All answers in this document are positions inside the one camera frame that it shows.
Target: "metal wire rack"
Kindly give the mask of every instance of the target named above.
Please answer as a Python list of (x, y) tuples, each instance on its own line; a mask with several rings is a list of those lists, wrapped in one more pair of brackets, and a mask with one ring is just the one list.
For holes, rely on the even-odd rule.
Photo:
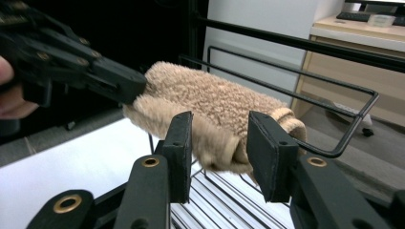
[[(358, 114), (354, 114), (333, 107), (329, 103), (321, 102), (311, 97), (291, 92), (250, 76), (235, 73), (229, 69), (211, 64), (210, 54), (207, 58), (208, 62), (187, 55), (179, 56), (180, 63), (186, 60), (201, 66), (206, 66), (208, 71), (209, 69), (216, 69), (229, 73), (282, 94), (305, 100), (326, 110), (352, 117), (353, 122), (350, 124), (350, 128), (347, 129), (342, 139), (340, 139), (339, 143), (332, 151), (325, 151), (307, 142), (295, 139), (300, 147), (321, 156), (338, 157), (343, 153), (362, 117), (366, 115), (367, 111), (370, 110), (371, 106), (378, 98), (378, 93), (372, 90), (329, 79), (322, 75), (307, 73), (293, 69), (292, 67), (282, 66), (214, 46), (208, 47), (208, 53), (211, 53), (212, 50), (234, 54), (242, 58), (258, 61), (276, 68), (307, 75), (318, 80), (327, 81), (341, 87), (368, 94), (370, 96), (369, 101), (367, 101)], [(150, 141), (151, 150), (153, 152), (151, 135)], [(254, 184), (247, 175), (208, 172), (200, 167), (197, 160), (193, 160), (192, 171), (190, 202), (186, 204), (171, 204), (173, 228), (294, 228), (289, 214), (289, 204), (266, 203), (260, 188)]]
[[(378, 93), (370, 89), (334, 80), (324, 75), (309, 73), (301, 69), (294, 69), (290, 66), (269, 62), (215, 46), (207, 47), (207, 61), (202, 61), (198, 55), (198, 32), (200, 28), (209, 27), (234, 32), (297, 49), (318, 52), (336, 58), (405, 73), (404, 59), (336, 47), (273, 32), (259, 31), (213, 21), (200, 16), (196, 0), (186, 1), (183, 8), (183, 19), (184, 22), (186, 22), (184, 26), (184, 41), (188, 40), (188, 43), (185, 45), (186, 49), (184, 50), (186, 54), (179, 56), (179, 63), (181, 65), (198, 70), (202, 70), (203, 67), (205, 67), (208, 72), (210, 72), (211, 69), (215, 69), (228, 73), (278, 93), (289, 95), (294, 99), (303, 100), (314, 106), (323, 108), (326, 111), (352, 118), (352, 122), (348, 125), (346, 132), (331, 151), (320, 149), (308, 142), (295, 139), (299, 147), (319, 156), (336, 158), (343, 154), (360, 122), (378, 99)], [(211, 53), (213, 51), (235, 55), (284, 71), (297, 73), (339, 87), (354, 90), (367, 95), (369, 99), (365, 102), (364, 106), (359, 109), (359, 112), (355, 114), (332, 106), (325, 101), (292, 92), (251, 76), (236, 73), (230, 69), (215, 65), (211, 63)], [(151, 150), (153, 152), (152, 137), (150, 137), (150, 140)], [(171, 204), (171, 225), (173, 228), (294, 228), (289, 212), (289, 203), (266, 203), (260, 188), (253, 183), (247, 175), (234, 175), (228, 172), (208, 172), (203, 170), (196, 160), (193, 161), (192, 171), (190, 202), (186, 204)]]

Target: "white wall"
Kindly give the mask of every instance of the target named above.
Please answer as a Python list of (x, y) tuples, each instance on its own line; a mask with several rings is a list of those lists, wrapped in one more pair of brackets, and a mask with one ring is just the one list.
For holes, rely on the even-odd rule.
[[(320, 17), (337, 14), (342, 5), (343, 0), (217, 0), (209, 2), (208, 18), (308, 39), (313, 22)], [(295, 68), (301, 67), (305, 54), (303, 50), (207, 28), (205, 49), (210, 45), (230, 49), (234, 52), (243, 52), (264, 60), (275, 60)], [(223, 52), (213, 52), (211, 63), (291, 91), (295, 90), (297, 83), (296, 73), (281, 72), (267, 65), (247, 61)], [(291, 101), (289, 96), (246, 83), (229, 74), (218, 71), (211, 72), (240, 82), (258, 92), (280, 98), (287, 103)]]

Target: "human hand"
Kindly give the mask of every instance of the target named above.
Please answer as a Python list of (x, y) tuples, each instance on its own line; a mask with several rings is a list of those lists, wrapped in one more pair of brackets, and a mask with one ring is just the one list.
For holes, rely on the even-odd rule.
[[(11, 64), (0, 56), (0, 86), (10, 82), (13, 77), (14, 70)], [(0, 94), (0, 119), (23, 118), (36, 108), (38, 108), (37, 104), (24, 100), (20, 84)]]

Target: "folded towel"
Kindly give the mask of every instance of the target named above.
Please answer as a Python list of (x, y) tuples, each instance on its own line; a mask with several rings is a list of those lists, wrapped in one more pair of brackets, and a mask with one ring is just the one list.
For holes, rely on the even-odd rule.
[(165, 139), (173, 116), (191, 111), (193, 154), (206, 170), (252, 172), (245, 150), (250, 111), (270, 115), (291, 136), (307, 139), (304, 123), (285, 103), (266, 94), (167, 62), (155, 63), (145, 76), (145, 92), (132, 105), (124, 105), (124, 115)]

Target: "white table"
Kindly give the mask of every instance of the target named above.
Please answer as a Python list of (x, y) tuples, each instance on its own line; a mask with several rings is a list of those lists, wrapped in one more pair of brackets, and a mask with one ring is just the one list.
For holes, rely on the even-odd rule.
[(101, 196), (126, 182), (136, 159), (150, 153), (148, 134), (124, 118), (4, 166), (0, 228), (26, 228), (50, 198), (67, 190)]

